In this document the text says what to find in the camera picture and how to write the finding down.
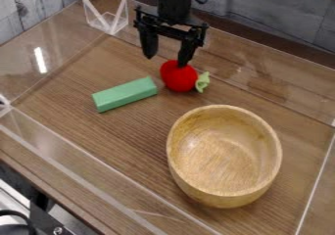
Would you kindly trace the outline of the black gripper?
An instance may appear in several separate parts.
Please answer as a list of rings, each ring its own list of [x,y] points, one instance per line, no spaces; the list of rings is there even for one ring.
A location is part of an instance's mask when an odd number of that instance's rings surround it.
[[[177,66],[182,68],[193,57],[197,47],[204,45],[208,24],[189,14],[181,20],[169,20],[158,16],[153,6],[134,7],[133,26],[140,33],[142,54],[152,59],[158,50],[158,36],[180,41]]]

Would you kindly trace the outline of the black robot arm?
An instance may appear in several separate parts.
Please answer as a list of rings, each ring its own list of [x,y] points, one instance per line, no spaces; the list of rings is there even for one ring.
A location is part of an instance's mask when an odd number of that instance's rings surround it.
[[[208,24],[190,13],[190,3],[208,0],[157,0],[157,6],[136,6],[133,26],[137,28],[142,54],[152,59],[158,52],[158,36],[180,41],[176,64],[182,68],[204,45]]]

